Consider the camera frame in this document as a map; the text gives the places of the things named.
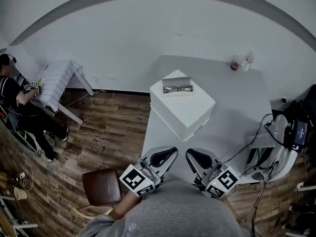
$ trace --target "gray table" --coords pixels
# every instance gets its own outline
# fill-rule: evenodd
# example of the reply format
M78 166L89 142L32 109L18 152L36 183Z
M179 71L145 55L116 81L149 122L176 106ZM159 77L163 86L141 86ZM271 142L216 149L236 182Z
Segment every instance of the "gray table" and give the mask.
M149 149L160 146L175 146L178 158L169 170L176 177L193 183L192 173L186 159L188 148L203 148L212 151L219 160L225 161L245 146L245 138L254 135L265 114L271 113L271 106L260 71L232 71L222 62L163 56L160 78L176 69L181 70L204 89L215 101L210 120L192 138L182 142L151 110L142 155ZM249 150L227 163L237 174L245 171ZM242 178L240 183L252 180Z

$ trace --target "brown leather stool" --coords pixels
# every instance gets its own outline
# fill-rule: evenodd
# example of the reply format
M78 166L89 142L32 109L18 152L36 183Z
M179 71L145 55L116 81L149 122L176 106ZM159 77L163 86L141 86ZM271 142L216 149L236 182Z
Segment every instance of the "brown leather stool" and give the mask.
M111 206L122 200L122 192L119 185L119 176L115 169L102 169L82 175L82 183L90 205L73 210L82 217L92 219L81 212L92 206Z

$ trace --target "gray shirt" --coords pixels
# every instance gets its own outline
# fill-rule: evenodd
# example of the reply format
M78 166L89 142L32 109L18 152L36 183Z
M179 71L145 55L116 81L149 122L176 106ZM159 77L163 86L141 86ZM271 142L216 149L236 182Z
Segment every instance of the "gray shirt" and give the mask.
M91 220L79 237L244 237L232 212L192 185L173 181L146 194L124 218Z

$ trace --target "open small box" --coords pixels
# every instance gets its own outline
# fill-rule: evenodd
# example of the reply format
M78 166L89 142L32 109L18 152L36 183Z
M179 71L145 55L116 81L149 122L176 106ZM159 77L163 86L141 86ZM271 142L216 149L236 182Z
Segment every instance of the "open small box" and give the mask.
M162 91L164 97L194 95L191 77L178 77L162 79Z

